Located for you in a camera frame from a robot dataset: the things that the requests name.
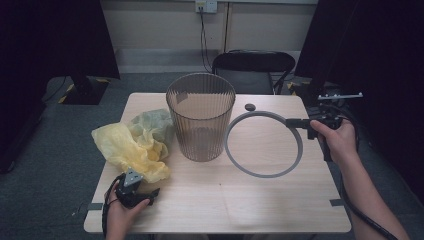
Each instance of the yellow plastic bag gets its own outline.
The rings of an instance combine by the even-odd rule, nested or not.
[[[114,123],[91,132],[105,159],[127,171],[128,166],[148,183],[170,176],[170,169],[159,161],[168,156],[174,129],[165,109],[144,112],[128,125]]]

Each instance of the chair backrest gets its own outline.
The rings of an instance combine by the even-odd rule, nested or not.
[[[284,78],[295,64],[294,58],[284,52],[234,50],[218,55],[212,72],[229,81],[236,93],[272,95],[281,94]],[[282,74],[275,84],[271,72]]]

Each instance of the gray carpet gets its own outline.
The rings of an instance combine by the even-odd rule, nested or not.
[[[165,92],[187,73],[122,74],[112,81],[97,106],[62,105],[58,99],[71,84],[46,102],[47,108],[16,161],[15,169],[0,175],[0,239],[103,239],[84,231],[84,217],[105,160],[91,138],[99,126],[118,122],[133,92]],[[47,86],[46,98],[63,78]],[[396,172],[369,145],[361,131],[360,154],[377,188],[407,229],[411,239],[424,238],[424,210]],[[336,183],[337,167],[329,164]],[[213,236],[225,239],[224,236]],[[146,239],[131,235],[127,239]],[[323,234],[313,239],[353,239],[346,234]]]

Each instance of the white wall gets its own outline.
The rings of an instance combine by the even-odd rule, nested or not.
[[[200,49],[201,20],[193,1],[102,6],[115,49]],[[204,15],[208,49],[300,51],[314,10],[314,4],[218,2],[217,14]]]

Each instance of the gray ring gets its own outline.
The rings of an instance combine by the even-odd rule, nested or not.
[[[227,127],[227,130],[225,131],[225,135],[224,135],[224,147],[225,147],[225,151],[227,152],[228,157],[230,158],[231,162],[233,162],[233,164],[240,169],[241,171],[254,176],[254,177],[258,177],[258,178],[276,178],[276,177],[281,177],[289,172],[291,172],[300,162],[300,159],[302,158],[302,154],[303,154],[303,142],[302,142],[302,138],[300,137],[299,132],[297,131],[297,129],[295,128],[289,128],[290,131],[293,133],[293,136],[296,139],[297,142],[297,157],[296,160],[294,161],[293,165],[291,165],[289,168],[287,168],[286,170],[280,172],[280,173],[276,173],[276,174],[259,174],[259,173],[254,173],[251,172],[247,169],[245,169],[244,167],[242,167],[231,155],[230,150],[228,149],[228,136],[230,135],[231,129],[233,129],[233,127],[239,123],[241,120],[249,118],[249,117],[256,117],[256,116],[263,116],[263,117],[269,117],[272,119],[275,119],[279,122],[281,122],[282,124],[286,125],[286,119],[283,118],[282,116],[272,113],[272,112],[266,112],[266,111],[253,111],[253,112],[247,112],[247,113],[243,113],[242,115],[236,117]]]

